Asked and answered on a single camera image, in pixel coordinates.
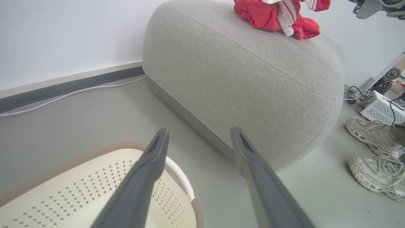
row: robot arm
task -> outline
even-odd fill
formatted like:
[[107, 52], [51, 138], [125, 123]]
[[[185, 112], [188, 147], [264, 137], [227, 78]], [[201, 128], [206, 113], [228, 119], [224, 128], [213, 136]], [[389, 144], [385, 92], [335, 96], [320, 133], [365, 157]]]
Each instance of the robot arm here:
[[405, 20], [405, 0], [349, 0], [356, 3], [353, 13], [357, 18], [366, 19], [374, 13], [384, 10], [387, 17]]

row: dark baseboard trim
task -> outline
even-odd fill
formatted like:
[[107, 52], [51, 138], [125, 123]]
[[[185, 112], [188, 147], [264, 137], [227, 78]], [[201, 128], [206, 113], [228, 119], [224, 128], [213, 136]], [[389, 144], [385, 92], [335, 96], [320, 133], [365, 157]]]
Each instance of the dark baseboard trim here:
[[143, 72], [142, 67], [135, 67], [5, 97], [0, 99], [0, 113], [11, 111], [35, 102], [58, 97], [81, 89], [99, 86], [101, 84], [115, 82], [144, 74], [145, 73]]

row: red clothing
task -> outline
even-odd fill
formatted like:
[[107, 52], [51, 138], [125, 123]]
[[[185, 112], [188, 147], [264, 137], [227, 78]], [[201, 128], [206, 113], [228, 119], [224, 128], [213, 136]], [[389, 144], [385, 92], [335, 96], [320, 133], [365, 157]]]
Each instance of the red clothing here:
[[[277, 20], [278, 12], [280, 12], [279, 4], [284, 4], [280, 1], [274, 4], [266, 4], [261, 0], [234, 0], [234, 10], [242, 19], [248, 20], [252, 27], [266, 29], [272, 32], [281, 31], [281, 26]], [[314, 5], [311, 5], [312, 10], [320, 11], [329, 8], [330, 0], [318, 0]], [[291, 0], [296, 13], [300, 10], [299, 0]], [[294, 38], [300, 40], [310, 39], [320, 34], [319, 25], [310, 18], [302, 17], [299, 13], [298, 16], [293, 15], [292, 18], [296, 20], [291, 25], [294, 30]]]

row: ottoman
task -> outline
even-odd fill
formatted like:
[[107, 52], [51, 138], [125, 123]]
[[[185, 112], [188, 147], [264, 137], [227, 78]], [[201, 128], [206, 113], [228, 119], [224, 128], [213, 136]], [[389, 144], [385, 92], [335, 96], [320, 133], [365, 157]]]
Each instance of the ottoman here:
[[339, 47], [254, 29], [233, 4], [173, 0], [153, 13], [143, 69], [156, 92], [233, 160], [240, 127], [275, 170], [299, 160], [335, 125], [343, 102]]

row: black cable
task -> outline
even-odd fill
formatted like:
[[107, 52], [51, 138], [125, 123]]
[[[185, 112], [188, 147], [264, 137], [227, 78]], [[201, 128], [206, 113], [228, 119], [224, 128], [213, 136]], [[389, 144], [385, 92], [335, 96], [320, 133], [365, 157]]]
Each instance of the black cable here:
[[393, 126], [394, 123], [395, 123], [395, 113], [394, 113], [394, 110], [392, 109], [391, 103], [392, 103], [393, 101], [399, 100], [399, 99], [401, 99], [401, 98], [399, 97], [399, 98], [397, 98], [397, 99], [393, 99], [393, 100], [390, 101], [390, 108], [391, 108], [391, 111], [392, 111], [392, 116], [394, 117], [394, 121], [392, 122], [391, 126]]
[[360, 94], [361, 94], [362, 96], [364, 96], [363, 93], [361, 92], [361, 90], [360, 90], [359, 88], [357, 88], [357, 87], [355, 87], [355, 86], [351, 86], [351, 87], [349, 87], [349, 89], [347, 90], [347, 98], [349, 98], [349, 91], [350, 91], [351, 88], [356, 88], [356, 89], [360, 92]]

